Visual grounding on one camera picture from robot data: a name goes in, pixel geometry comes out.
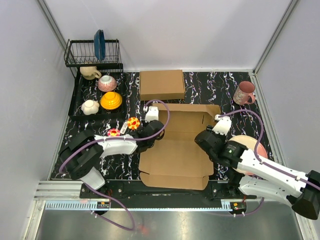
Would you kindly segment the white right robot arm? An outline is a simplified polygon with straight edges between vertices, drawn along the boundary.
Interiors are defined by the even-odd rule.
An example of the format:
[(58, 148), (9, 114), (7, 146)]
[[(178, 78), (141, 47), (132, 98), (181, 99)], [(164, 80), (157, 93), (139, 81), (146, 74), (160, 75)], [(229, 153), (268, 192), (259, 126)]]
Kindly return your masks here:
[(231, 175), (227, 185), (228, 195), (257, 196), (283, 203), (310, 220), (317, 220), (320, 214), (320, 174), (297, 171), (261, 155), (244, 142), (215, 133), (208, 126), (194, 139), (195, 143), (220, 165), (229, 167)]

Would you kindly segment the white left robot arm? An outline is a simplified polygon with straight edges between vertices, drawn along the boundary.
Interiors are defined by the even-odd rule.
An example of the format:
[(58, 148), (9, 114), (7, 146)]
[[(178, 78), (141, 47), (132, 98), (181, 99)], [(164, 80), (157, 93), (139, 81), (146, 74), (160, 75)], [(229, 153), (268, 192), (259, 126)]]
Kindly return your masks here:
[(136, 131), (122, 136), (100, 136), (91, 130), (80, 132), (59, 152), (59, 172), (72, 180), (81, 180), (97, 198), (108, 193), (108, 186), (95, 165), (100, 158), (113, 155), (136, 155), (152, 148), (164, 136), (164, 124), (152, 120)]

